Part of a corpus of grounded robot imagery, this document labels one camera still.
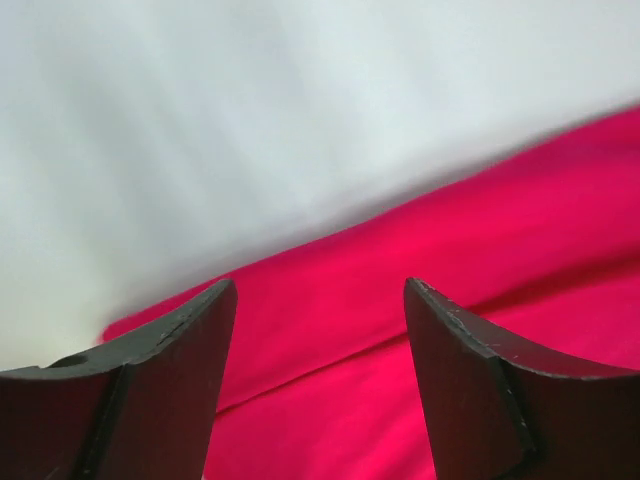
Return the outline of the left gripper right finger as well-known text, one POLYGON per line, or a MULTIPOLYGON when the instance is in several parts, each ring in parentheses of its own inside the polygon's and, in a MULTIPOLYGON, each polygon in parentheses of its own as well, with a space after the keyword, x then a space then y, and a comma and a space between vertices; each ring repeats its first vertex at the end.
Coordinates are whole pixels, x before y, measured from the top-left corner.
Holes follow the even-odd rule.
POLYGON ((552 350, 419 279, 405 318, 440 479, 635 479, 639 374, 552 350))

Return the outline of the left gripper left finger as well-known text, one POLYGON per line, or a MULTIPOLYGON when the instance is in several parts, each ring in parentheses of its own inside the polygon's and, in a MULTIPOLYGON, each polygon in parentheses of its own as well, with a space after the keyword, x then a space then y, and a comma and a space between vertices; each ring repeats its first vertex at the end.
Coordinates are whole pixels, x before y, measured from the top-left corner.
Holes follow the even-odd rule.
POLYGON ((2 478, 201 478, 236 305, 222 280, 104 344, 3 371, 2 478))

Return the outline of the crimson red t shirt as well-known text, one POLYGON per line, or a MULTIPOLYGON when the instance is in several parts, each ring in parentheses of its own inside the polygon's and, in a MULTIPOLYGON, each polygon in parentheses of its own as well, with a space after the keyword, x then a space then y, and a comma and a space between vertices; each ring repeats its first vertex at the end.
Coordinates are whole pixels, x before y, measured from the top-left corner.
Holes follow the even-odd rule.
POLYGON ((205 477, 432 478, 410 277, 533 341, 637 368, 638 109, 231 271, 237 314, 205 477))

